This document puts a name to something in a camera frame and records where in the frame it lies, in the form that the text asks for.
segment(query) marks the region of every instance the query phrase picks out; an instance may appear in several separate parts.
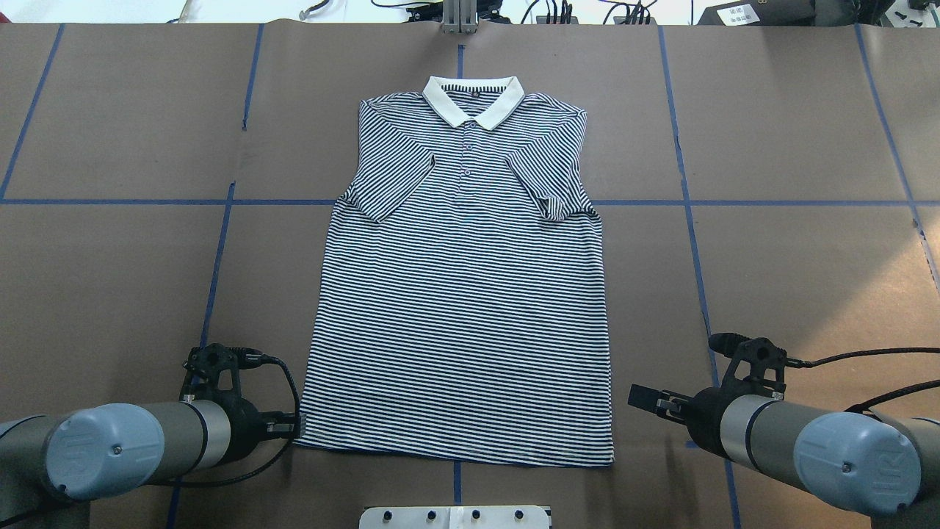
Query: striped fabric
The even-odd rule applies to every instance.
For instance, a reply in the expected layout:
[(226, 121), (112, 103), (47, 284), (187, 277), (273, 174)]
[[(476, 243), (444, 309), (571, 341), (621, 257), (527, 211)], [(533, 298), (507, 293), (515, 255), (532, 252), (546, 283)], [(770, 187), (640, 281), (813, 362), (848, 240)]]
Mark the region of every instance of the striped fabric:
[[(439, 81), (467, 117), (507, 84)], [(450, 124), (421, 92), (361, 104), (359, 167), (327, 234), (299, 444), (613, 461), (601, 219), (578, 174), (585, 112), (519, 93), (492, 130)]]

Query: mounting plate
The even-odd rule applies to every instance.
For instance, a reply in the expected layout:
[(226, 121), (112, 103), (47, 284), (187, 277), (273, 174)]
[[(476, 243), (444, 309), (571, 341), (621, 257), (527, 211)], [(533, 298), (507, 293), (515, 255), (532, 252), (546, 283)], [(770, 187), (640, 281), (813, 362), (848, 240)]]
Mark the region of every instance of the mounting plate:
[(371, 507), (359, 529), (551, 529), (552, 510), (537, 505)]

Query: label sticker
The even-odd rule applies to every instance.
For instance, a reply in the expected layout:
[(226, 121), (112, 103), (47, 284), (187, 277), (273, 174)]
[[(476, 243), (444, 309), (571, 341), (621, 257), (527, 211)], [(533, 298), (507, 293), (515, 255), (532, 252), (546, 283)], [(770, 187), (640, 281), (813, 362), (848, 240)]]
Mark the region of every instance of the label sticker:
[(719, 9), (716, 13), (718, 13), (718, 16), (721, 17), (721, 22), (725, 23), (725, 25), (744, 25), (760, 22), (758, 14), (750, 4)]

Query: blue joint cap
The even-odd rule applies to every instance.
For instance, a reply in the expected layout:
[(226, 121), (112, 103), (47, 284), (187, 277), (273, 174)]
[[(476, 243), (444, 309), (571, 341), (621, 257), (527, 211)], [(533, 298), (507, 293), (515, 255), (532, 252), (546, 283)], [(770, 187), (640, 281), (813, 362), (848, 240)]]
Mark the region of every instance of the blue joint cap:
[(164, 430), (133, 404), (81, 409), (49, 439), (46, 472), (73, 500), (117, 496), (147, 483), (164, 456)]

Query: metal bracket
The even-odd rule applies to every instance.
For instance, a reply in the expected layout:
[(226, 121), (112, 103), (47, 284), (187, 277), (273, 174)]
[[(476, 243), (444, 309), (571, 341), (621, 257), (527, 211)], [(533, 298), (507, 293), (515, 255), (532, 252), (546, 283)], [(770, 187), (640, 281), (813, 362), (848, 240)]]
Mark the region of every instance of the metal bracket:
[(477, 0), (444, 0), (445, 33), (477, 33)]
[(551, 529), (552, 510), (536, 505), (372, 507), (359, 529)]

